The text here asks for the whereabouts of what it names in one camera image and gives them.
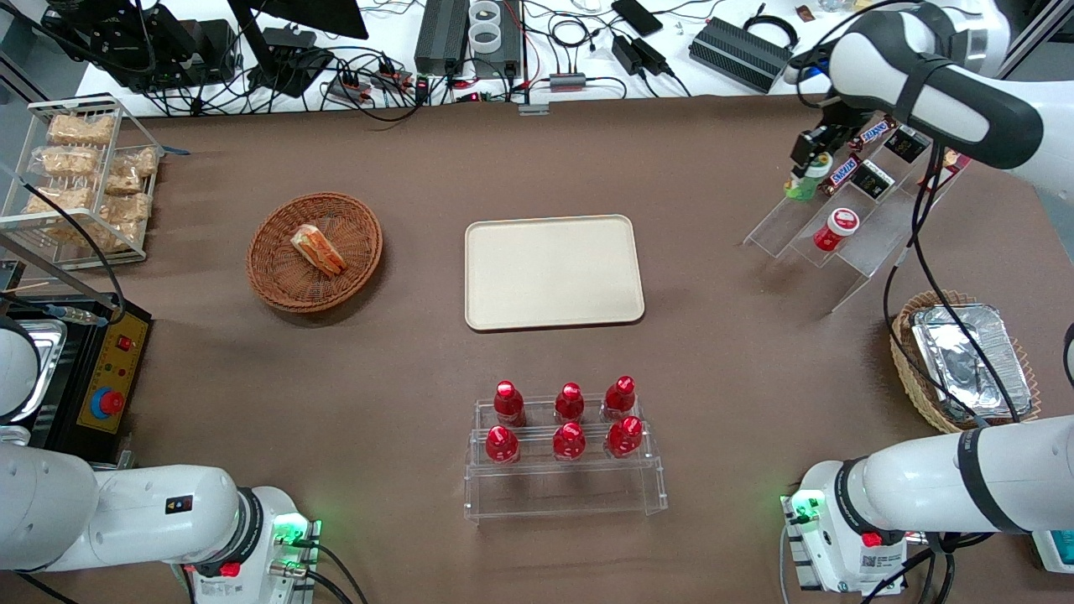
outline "white desk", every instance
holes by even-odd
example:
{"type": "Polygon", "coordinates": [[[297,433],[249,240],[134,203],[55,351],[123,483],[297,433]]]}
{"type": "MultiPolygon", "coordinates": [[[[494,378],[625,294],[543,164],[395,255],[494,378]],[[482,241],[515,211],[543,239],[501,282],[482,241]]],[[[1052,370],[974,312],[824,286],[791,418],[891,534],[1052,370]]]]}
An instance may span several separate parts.
{"type": "MultiPolygon", "coordinates": [[[[176,18],[192,18],[200,20],[224,18],[230,21],[233,27],[235,27],[234,16],[223,0],[164,1],[165,5],[172,11],[176,18]]],[[[656,12],[672,9],[678,4],[681,4],[682,1],[683,0],[642,0],[642,4],[650,11],[656,12]]],[[[601,2],[604,10],[609,11],[610,0],[601,0],[601,2]]],[[[570,0],[547,0],[541,3],[552,9],[579,13],[579,10],[570,3],[570,0]]],[[[713,16],[736,25],[741,25],[756,13],[759,4],[760,0],[722,0],[714,8],[713,16]]],[[[405,4],[389,5],[389,8],[396,11],[402,10],[405,4]]],[[[402,61],[407,66],[408,70],[413,71],[413,49],[417,44],[418,30],[421,26],[421,18],[424,9],[421,5],[413,5],[402,15],[393,15],[383,12],[369,12],[368,9],[372,8],[373,5],[371,3],[369,6],[363,8],[362,12],[366,28],[369,31],[368,40],[354,40],[342,37],[338,40],[331,40],[324,33],[317,32],[317,45],[322,48],[333,49],[333,53],[344,60],[361,54],[362,51],[336,47],[364,46],[367,48],[383,51],[389,57],[402,61]]],[[[548,31],[549,27],[565,18],[553,15],[535,17],[533,15],[540,15],[546,11],[533,4],[526,5],[525,9],[527,15],[525,17],[526,25],[542,31],[548,31]]],[[[664,28],[661,31],[647,37],[645,41],[667,57],[668,64],[671,66],[676,74],[682,78],[683,83],[690,88],[690,91],[693,95],[756,95],[757,92],[754,92],[745,86],[742,86],[690,58],[690,44],[693,41],[694,35],[696,35],[697,32],[705,27],[703,17],[708,15],[709,11],[712,9],[712,3],[705,2],[690,4],[677,11],[686,15],[697,15],[698,18],[679,17],[671,14],[657,15],[657,18],[664,24],[664,28]],[[682,29],[679,29],[677,24],[682,24],[682,29]]],[[[830,28],[834,27],[840,19],[843,19],[848,15],[848,13],[825,13],[816,6],[814,0],[768,0],[765,13],[783,17],[794,25],[800,39],[798,46],[794,49],[796,54],[811,48],[822,35],[824,35],[830,28]],[[795,5],[803,2],[810,5],[813,14],[817,17],[816,20],[808,24],[802,23],[802,20],[795,13],[795,5]]],[[[601,15],[601,18],[606,21],[611,21],[614,17],[615,14],[611,12],[601,15]]],[[[586,23],[587,25],[595,25],[596,21],[586,19],[586,23]]],[[[278,19],[267,15],[262,15],[258,18],[258,25],[262,28],[284,27],[286,24],[287,21],[284,19],[278,19]]],[[[633,33],[629,26],[622,21],[616,24],[615,27],[624,32],[633,33]]],[[[758,25],[751,28],[750,31],[781,46],[787,42],[786,34],[774,26],[758,25]]],[[[580,30],[577,27],[564,26],[560,31],[560,35],[564,40],[576,40],[580,35],[580,30]]],[[[547,77],[550,72],[554,73],[555,59],[553,49],[547,38],[533,33],[529,33],[528,38],[531,42],[531,44],[527,45],[529,78],[536,80],[547,77]],[[540,62],[539,74],[536,73],[538,57],[540,62]]],[[[578,54],[578,70],[585,73],[590,77],[619,77],[627,85],[627,98],[652,97],[649,90],[645,89],[640,77],[627,76],[622,67],[620,67],[619,61],[616,61],[611,54],[611,40],[612,34],[605,29],[595,40],[595,52],[590,53],[587,44],[580,47],[578,54]]],[[[250,68],[256,62],[253,53],[250,51],[245,38],[241,41],[241,45],[245,61],[244,68],[250,68]]],[[[556,52],[558,52],[560,62],[564,71],[566,71],[563,48],[556,47],[556,52]]],[[[473,67],[467,66],[467,70],[473,70],[473,67]]],[[[332,71],[324,71],[318,81],[306,90],[305,99],[310,110],[316,111],[320,107],[322,100],[321,83],[331,81],[335,73],[332,71]]],[[[685,96],[682,88],[668,75],[650,76],[649,82],[653,87],[653,90],[661,97],[685,96]]],[[[517,80],[516,84],[518,83],[521,83],[521,78],[517,80]]],[[[609,99],[622,96],[622,87],[615,82],[592,83],[587,88],[576,92],[552,94],[548,90],[547,86],[547,84],[542,84],[540,87],[537,87],[532,94],[531,102],[548,103],[561,100],[609,99]]],[[[231,87],[236,91],[245,90],[245,82],[232,84],[231,87]]],[[[802,85],[802,90],[806,92],[824,92],[827,90],[827,78],[824,76],[816,76],[806,82],[802,85]]],[[[208,99],[222,90],[222,84],[205,86],[202,98],[208,99]]],[[[496,78],[482,80],[471,88],[465,90],[465,92],[471,91],[484,91],[498,95],[504,91],[504,84],[502,81],[496,78]]],[[[162,115],[161,110],[154,105],[151,101],[141,95],[132,94],[127,88],[120,87],[107,73],[90,66],[90,68],[86,71],[86,75],[83,77],[82,84],[78,86],[77,94],[92,95],[100,92],[107,92],[115,96],[122,101],[131,113],[136,116],[162,115]]],[[[442,86],[434,91],[434,103],[438,103],[440,101],[442,92],[442,86]]],[[[785,84],[781,81],[772,87],[772,91],[770,94],[794,94],[794,86],[785,84]]],[[[268,90],[257,90],[250,96],[250,104],[257,107],[258,105],[267,102],[270,97],[271,92],[268,90]]],[[[214,101],[214,103],[219,104],[232,98],[233,95],[231,92],[223,91],[214,101]]],[[[522,101],[522,98],[523,97],[521,95],[516,96],[516,100],[519,102],[522,101]]],[[[378,107],[383,106],[383,99],[380,98],[379,94],[375,95],[374,100],[376,101],[378,107]]],[[[180,103],[176,101],[176,104],[186,106],[185,102],[180,103]]],[[[223,105],[221,109],[227,110],[229,113],[238,113],[240,110],[244,107],[244,104],[245,100],[237,100],[223,105]]],[[[324,109],[343,110],[347,107],[330,102],[325,103],[324,109]]],[[[262,109],[261,113],[264,113],[266,110],[267,107],[262,109]]],[[[272,111],[277,113],[300,112],[304,111],[304,106],[301,99],[279,96],[273,102],[272,111]]]]}

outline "yellow control panel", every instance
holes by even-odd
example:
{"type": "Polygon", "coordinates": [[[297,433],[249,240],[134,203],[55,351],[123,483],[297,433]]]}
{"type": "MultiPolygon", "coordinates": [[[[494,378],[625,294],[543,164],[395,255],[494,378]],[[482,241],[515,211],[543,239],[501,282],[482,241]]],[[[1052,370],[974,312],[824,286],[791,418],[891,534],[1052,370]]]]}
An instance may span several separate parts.
{"type": "Polygon", "coordinates": [[[86,398],[78,409],[78,426],[110,434],[119,431],[119,420],[127,411],[127,399],[148,332],[149,323],[132,314],[108,326],[86,398]]]}

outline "white label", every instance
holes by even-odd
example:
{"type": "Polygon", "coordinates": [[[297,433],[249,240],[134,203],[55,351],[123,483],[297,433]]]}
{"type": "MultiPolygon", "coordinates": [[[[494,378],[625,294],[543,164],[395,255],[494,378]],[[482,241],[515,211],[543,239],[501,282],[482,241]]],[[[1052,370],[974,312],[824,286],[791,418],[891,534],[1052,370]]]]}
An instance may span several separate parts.
{"type": "Polygon", "coordinates": [[[891,571],[902,565],[902,547],[900,545],[882,545],[861,548],[862,575],[890,575],[891,571]]]}

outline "aluminum foil container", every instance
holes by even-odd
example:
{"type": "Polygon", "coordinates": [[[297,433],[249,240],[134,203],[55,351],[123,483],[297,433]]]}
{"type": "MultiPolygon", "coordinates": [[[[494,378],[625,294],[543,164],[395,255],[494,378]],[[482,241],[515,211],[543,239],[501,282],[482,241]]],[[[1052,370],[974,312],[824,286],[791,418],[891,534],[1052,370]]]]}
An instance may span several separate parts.
{"type": "MultiPolygon", "coordinates": [[[[969,328],[985,356],[991,361],[1000,380],[1011,396],[1019,416],[1030,412],[1032,400],[1026,374],[1007,337],[999,311],[985,304],[954,306],[955,313],[969,328]]],[[[921,308],[910,316],[911,332],[925,360],[925,369],[952,394],[966,403],[984,419],[1011,418],[1003,394],[996,386],[988,368],[966,335],[943,306],[921,308]]],[[[940,406],[955,421],[968,421],[970,416],[937,389],[940,406]]]]}

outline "wicker basket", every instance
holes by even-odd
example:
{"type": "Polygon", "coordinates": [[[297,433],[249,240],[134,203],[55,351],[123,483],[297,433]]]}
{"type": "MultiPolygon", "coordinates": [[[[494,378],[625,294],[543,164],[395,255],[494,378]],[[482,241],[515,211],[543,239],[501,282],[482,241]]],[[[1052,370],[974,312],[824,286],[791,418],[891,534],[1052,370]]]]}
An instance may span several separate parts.
{"type": "MultiPolygon", "coordinates": [[[[944,290],[944,296],[952,305],[959,304],[973,304],[976,303],[976,299],[959,293],[957,291],[944,290]]],[[[910,299],[906,305],[902,307],[902,311],[895,318],[895,333],[899,336],[899,342],[906,349],[914,359],[914,363],[917,366],[925,368],[925,361],[920,357],[917,347],[913,345],[913,334],[910,330],[910,315],[930,306],[935,306],[940,304],[940,298],[933,291],[926,291],[924,293],[918,293],[917,296],[910,299]]],[[[910,400],[914,403],[917,412],[920,413],[933,428],[941,432],[954,433],[962,432],[963,430],[971,430],[976,428],[977,425],[973,420],[964,422],[952,421],[940,408],[940,401],[937,397],[935,388],[929,384],[924,377],[921,377],[914,368],[910,366],[906,362],[906,358],[902,356],[899,348],[895,345],[895,342],[890,342],[891,345],[891,356],[895,358],[895,366],[899,370],[899,378],[902,380],[902,386],[906,390],[906,394],[910,400]]],[[[1018,362],[1021,363],[1021,371],[1026,374],[1026,384],[1029,385],[1029,393],[1032,399],[1032,408],[1027,415],[1021,416],[1022,420],[1036,419],[1037,415],[1041,413],[1041,391],[1036,387],[1036,377],[1033,375],[1032,368],[1026,362],[1026,350],[1018,345],[1018,341],[1014,337],[1011,339],[1011,345],[1014,346],[1015,355],[1018,357],[1018,362]]],[[[993,426],[999,426],[1002,423],[1010,423],[1010,419],[1004,418],[989,418],[988,423],[993,426]]]]}
{"type": "Polygon", "coordinates": [[[373,212],[357,199],[334,192],[300,197],[276,210],[258,227],[246,253],[250,287],[270,306],[289,313],[316,313],[343,303],[373,276],[383,239],[373,212]],[[300,225],[315,225],[347,261],[330,277],[291,245],[300,225]]]}

